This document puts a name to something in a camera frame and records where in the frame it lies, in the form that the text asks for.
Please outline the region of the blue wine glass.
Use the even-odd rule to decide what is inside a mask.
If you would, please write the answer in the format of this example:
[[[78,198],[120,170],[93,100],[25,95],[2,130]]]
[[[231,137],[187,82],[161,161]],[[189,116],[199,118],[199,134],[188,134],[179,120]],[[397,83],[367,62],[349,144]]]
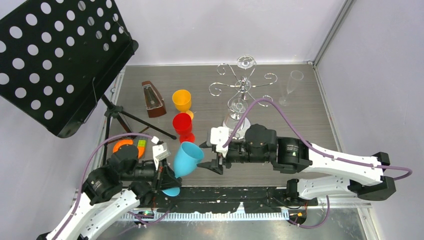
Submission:
[[[164,177],[170,176],[171,179],[174,180],[187,176],[197,168],[197,164],[199,164],[204,157],[204,152],[199,146],[192,142],[184,141],[174,157],[173,173],[170,172],[169,166],[166,164],[166,168],[163,169]]]

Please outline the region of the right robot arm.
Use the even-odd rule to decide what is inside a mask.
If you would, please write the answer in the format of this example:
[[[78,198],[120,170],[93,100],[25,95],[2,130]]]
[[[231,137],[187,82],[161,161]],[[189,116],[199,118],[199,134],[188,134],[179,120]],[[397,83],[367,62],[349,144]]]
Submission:
[[[202,148],[210,148],[216,157],[198,167],[222,175],[234,163],[270,163],[282,174],[320,173],[315,179],[290,179],[281,201],[299,206],[318,197],[347,195],[366,201],[384,201],[396,192],[395,180],[384,175],[390,165],[387,153],[356,156],[303,142],[293,137],[279,137],[273,129],[251,125],[242,140],[229,138],[226,127],[214,127]]]

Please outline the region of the clear wine glass front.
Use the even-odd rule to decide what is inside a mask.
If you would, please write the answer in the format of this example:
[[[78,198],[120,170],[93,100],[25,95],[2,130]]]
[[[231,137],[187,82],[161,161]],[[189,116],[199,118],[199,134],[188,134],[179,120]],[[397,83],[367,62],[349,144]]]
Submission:
[[[242,98],[235,98],[229,102],[228,113],[223,121],[223,126],[234,130],[243,114],[248,108],[248,103]]]

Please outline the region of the yellow wine glass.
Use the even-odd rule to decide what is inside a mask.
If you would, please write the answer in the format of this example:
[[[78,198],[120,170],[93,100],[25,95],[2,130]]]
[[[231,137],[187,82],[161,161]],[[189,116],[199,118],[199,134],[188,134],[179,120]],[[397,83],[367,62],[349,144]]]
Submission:
[[[179,89],[172,95],[172,102],[178,111],[186,113],[191,119],[194,118],[194,113],[190,110],[192,106],[191,93],[186,89]]]

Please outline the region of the chrome wine glass rack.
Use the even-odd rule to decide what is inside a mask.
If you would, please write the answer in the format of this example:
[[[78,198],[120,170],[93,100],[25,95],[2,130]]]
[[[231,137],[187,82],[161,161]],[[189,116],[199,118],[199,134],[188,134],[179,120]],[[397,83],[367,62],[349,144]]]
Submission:
[[[245,75],[238,77],[235,74],[234,69],[229,64],[227,64],[227,63],[221,63],[221,64],[219,64],[217,66],[216,71],[218,72],[219,75],[222,75],[223,76],[223,75],[226,74],[226,70],[225,70],[225,67],[226,66],[229,67],[229,69],[231,70],[233,76],[236,78],[235,84],[226,84],[226,83],[222,83],[222,82],[213,82],[213,83],[211,83],[209,85],[208,90],[209,90],[209,93],[212,96],[214,96],[214,97],[218,97],[218,96],[221,95],[222,90],[219,88],[220,86],[229,87],[229,88],[235,90],[235,94],[233,95],[233,97],[231,97],[227,101],[228,111],[229,111],[229,104],[230,104],[230,101],[231,100],[240,98],[240,99],[245,100],[247,102],[247,104],[248,104],[248,100],[249,99],[251,99],[253,101],[255,100],[255,98],[250,93],[250,90],[251,89],[259,88],[259,87],[265,87],[265,86],[270,86],[270,85],[273,85],[273,84],[277,83],[277,81],[278,81],[277,75],[275,75],[274,73],[267,73],[267,74],[264,75],[264,78],[266,80],[269,80],[270,81],[269,83],[263,83],[263,84],[256,84],[256,85],[254,85],[254,84],[252,84],[250,78],[249,79],[246,79],[245,78]]]

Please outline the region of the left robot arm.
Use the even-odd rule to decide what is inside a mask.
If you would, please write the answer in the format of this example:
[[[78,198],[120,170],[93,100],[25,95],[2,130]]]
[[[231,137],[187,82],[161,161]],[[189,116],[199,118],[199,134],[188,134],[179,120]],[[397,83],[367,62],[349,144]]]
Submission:
[[[152,147],[152,160],[140,162],[140,150],[134,144],[117,145],[106,164],[89,173],[67,216],[38,239],[95,240],[128,211],[151,207],[158,191],[181,186],[167,163],[166,143]]]

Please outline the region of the red wine glass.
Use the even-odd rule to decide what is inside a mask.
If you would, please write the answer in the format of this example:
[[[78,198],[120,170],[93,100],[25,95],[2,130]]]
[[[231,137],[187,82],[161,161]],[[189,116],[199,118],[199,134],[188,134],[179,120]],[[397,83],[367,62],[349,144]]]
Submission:
[[[178,113],[172,120],[172,126],[179,135],[179,142],[195,142],[195,135],[192,133],[192,119],[187,113]]]

